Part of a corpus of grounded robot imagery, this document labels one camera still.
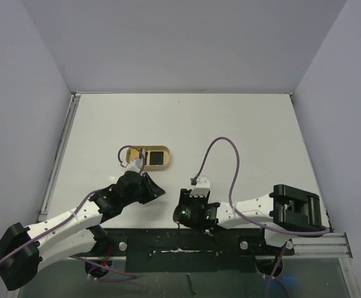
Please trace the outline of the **beige oval tray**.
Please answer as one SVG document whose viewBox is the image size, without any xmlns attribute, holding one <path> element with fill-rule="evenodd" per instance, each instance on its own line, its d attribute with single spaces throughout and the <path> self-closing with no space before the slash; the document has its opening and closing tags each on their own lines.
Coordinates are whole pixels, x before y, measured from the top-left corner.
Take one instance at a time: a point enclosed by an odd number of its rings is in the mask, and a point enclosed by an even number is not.
<svg viewBox="0 0 361 298">
<path fill-rule="evenodd" d="M 137 148 L 144 154 L 146 171 L 165 170 L 170 165 L 170 150 L 163 145 L 141 145 Z"/>
</svg>

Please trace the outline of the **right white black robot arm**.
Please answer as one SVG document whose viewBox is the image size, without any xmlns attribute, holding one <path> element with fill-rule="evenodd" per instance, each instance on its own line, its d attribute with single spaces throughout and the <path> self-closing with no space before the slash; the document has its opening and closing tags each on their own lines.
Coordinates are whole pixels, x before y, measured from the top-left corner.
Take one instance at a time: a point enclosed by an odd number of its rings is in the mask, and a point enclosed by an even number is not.
<svg viewBox="0 0 361 298">
<path fill-rule="evenodd" d="M 194 230 L 213 232 L 251 224 L 263 235 L 260 250 L 271 254 L 293 237 L 321 237 L 330 232 L 323 226 L 318 195 L 284 184 L 246 201 L 209 202 L 210 182 L 181 189 L 173 221 Z"/>
</svg>

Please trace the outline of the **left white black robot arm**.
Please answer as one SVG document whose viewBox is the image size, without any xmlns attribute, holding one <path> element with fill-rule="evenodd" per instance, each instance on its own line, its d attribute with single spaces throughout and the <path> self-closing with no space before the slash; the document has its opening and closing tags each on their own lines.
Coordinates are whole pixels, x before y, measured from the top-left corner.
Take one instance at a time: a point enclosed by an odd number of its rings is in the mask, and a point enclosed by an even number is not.
<svg viewBox="0 0 361 298">
<path fill-rule="evenodd" d="M 7 290 L 34 278 L 42 254 L 53 245 L 118 216 L 130 204 L 146 204 L 164 194 L 148 173 L 127 171 L 116 183 L 89 193 L 72 210 L 28 227 L 11 225 L 0 239 L 0 277 Z"/>
</svg>

